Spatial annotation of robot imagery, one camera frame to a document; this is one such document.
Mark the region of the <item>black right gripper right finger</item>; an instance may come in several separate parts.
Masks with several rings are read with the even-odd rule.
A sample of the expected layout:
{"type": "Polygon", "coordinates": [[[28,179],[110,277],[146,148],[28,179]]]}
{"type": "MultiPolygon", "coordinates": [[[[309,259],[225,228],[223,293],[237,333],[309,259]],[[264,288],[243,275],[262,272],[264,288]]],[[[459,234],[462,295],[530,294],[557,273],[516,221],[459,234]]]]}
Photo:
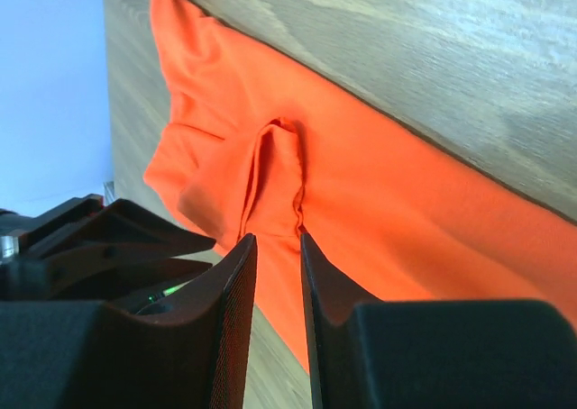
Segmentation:
{"type": "Polygon", "coordinates": [[[573,408],[576,334],[529,299],[389,302],[301,238],[316,408],[573,408]]]}

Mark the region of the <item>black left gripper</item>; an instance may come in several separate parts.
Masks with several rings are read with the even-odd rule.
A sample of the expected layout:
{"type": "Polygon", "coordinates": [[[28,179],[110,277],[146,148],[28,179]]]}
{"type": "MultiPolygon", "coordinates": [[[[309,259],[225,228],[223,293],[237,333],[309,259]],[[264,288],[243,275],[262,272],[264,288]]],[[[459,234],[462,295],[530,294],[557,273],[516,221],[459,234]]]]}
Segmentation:
{"type": "Polygon", "coordinates": [[[183,255],[210,250],[215,240],[189,232],[127,200],[104,206],[100,195],[73,197],[29,217],[1,211],[1,297],[54,299],[120,294],[212,265],[183,255]]]}

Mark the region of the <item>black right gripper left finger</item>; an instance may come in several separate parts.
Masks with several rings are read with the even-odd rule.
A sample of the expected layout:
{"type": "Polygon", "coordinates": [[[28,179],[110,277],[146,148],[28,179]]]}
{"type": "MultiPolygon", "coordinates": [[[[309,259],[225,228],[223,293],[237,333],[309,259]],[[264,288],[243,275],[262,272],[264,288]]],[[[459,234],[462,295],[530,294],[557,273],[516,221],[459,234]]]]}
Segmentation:
{"type": "Polygon", "coordinates": [[[103,301],[1,305],[4,408],[239,408],[257,242],[144,315],[103,301]]]}

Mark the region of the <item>orange t shirt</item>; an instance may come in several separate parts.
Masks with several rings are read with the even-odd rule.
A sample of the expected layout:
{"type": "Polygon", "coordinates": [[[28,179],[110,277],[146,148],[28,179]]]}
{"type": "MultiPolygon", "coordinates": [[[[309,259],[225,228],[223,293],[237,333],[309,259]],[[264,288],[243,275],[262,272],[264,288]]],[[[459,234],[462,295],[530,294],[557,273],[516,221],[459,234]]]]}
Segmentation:
{"type": "Polygon", "coordinates": [[[300,235],[390,301],[536,298],[576,318],[576,228],[205,15],[151,0],[170,95],[145,183],[228,253],[258,242],[255,301],[308,363],[300,235]]]}

